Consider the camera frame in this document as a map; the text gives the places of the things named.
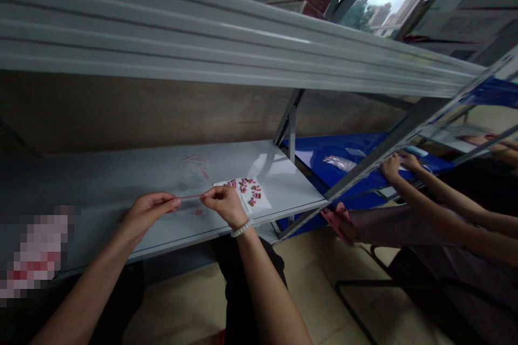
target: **gray metal shelf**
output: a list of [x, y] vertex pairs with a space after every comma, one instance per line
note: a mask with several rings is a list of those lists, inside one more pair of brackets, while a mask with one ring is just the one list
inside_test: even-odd
[[[86, 265], [134, 198], [166, 190], [199, 194], [209, 183], [257, 175], [272, 203], [260, 223], [305, 212], [279, 236], [288, 238], [488, 76], [473, 65], [250, 0], [0, 0], [0, 68], [293, 88], [274, 141], [118, 151], [34, 159], [6, 165], [4, 211], [83, 205], [65, 270]], [[322, 197], [292, 163], [295, 120], [305, 89], [423, 96], [387, 139]], [[289, 133], [290, 159], [276, 147]], [[210, 182], [185, 187], [172, 161], [200, 154]], [[230, 231], [216, 214], [159, 220], [130, 256], [139, 260]]]
[[[208, 181], [185, 173], [182, 160], [193, 154], [207, 161]], [[272, 206], [251, 215], [256, 225], [326, 203], [271, 141], [23, 158], [16, 163], [2, 163], [0, 169], [5, 176], [0, 203], [6, 214], [54, 214], [56, 205], [80, 206], [63, 276], [76, 273], [93, 260], [116, 230], [116, 222], [135, 198], [145, 193], [198, 195], [210, 189], [214, 182], [256, 176]], [[128, 262], [230, 231], [227, 223], [210, 209], [203, 216], [193, 216], [192, 208], [180, 209], [162, 216], [151, 227]]]
[[451, 98], [484, 67], [251, 0], [0, 0], [0, 68]]

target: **black pants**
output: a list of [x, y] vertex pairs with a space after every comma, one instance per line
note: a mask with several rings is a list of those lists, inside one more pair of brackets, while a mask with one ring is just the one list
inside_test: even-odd
[[[266, 253], [279, 273], [284, 285], [284, 261], [275, 253], [272, 246], [261, 239]], [[259, 331], [255, 320], [254, 308], [250, 298], [243, 262], [237, 248], [237, 241], [230, 236], [220, 237], [212, 242], [221, 272], [227, 281], [227, 331], [225, 345], [259, 344]]]
[[[271, 245], [261, 239], [275, 269], [286, 284], [284, 261]], [[259, 332], [250, 291], [236, 239], [230, 236], [212, 241], [212, 247], [227, 286], [227, 331], [225, 344], [259, 344]], [[79, 275], [68, 278], [30, 308], [18, 326], [11, 344], [27, 344], [41, 330], [76, 284]], [[90, 340], [91, 344], [121, 344], [122, 335], [144, 298], [142, 263], [125, 266], [113, 289]]]

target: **clothing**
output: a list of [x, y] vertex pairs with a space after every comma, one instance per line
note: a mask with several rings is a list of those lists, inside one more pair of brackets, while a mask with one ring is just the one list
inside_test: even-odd
[[[260, 238], [271, 262], [286, 285], [284, 261]], [[212, 240], [212, 248], [227, 282], [227, 330], [225, 344], [259, 344], [259, 332], [237, 241], [230, 236]], [[30, 308], [18, 325], [11, 344], [27, 344], [41, 330], [72, 290], [80, 275], [67, 278]], [[122, 344], [122, 335], [144, 298], [142, 262], [125, 266], [93, 332], [90, 344]]]
[[518, 176], [511, 165], [493, 158], [475, 158], [438, 176], [441, 181], [483, 208], [518, 217]]
[[[30, 308], [18, 325], [10, 344], [27, 344], [43, 328], [72, 290], [80, 275], [75, 275], [55, 286]], [[93, 331], [90, 344], [122, 344], [122, 335], [144, 299], [142, 262], [122, 269], [112, 294]]]
[[[284, 277], [284, 261], [267, 241], [262, 238], [260, 240], [284, 285], [288, 287]], [[227, 297], [225, 345], [260, 344], [254, 307], [237, 240], [230, 236], [220, 237], [212, 240], [212, 248], [227, 282], [225, 287]]]
[[[350, 211], [349, 215], [359, 241], [407, 246], [436, 279], [453, 278], [471, 284], [518, 312], [518, 268], [446, 240], [410, 206]], [[499, 345], [518, 343], [518, 323], [498, 309], [463, 291], [448, 290], [447, 295], [485, 341]]]

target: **red string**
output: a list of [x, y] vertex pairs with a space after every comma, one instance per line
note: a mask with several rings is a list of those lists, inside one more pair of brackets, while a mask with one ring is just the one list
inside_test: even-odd
[[184, 199], [184, 198], [194, 198], [194, 197], [203, 197], [203, 194], [199, 194], [197, 196], [188, 196], [188, 197], [176, 197], [177, 199]]

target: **floor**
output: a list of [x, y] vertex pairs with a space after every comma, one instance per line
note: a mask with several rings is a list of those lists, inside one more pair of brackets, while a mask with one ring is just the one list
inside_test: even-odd
[[[290, 294], [315, 344], [370, 344], [332, 286], [338, 279], [386, 279], [366, 252], [346, 247], [329, 227], [288, 239], [275, 251], [285, 261]], [[377, 253], [388, 264], [397, 250]], [[401, 290], [344, 291], [379, 344], [452, 344]], [[225, 327], [225, 311], [217, 265], [169, 279], [146, 289], [124, 344], [211, 344]]]

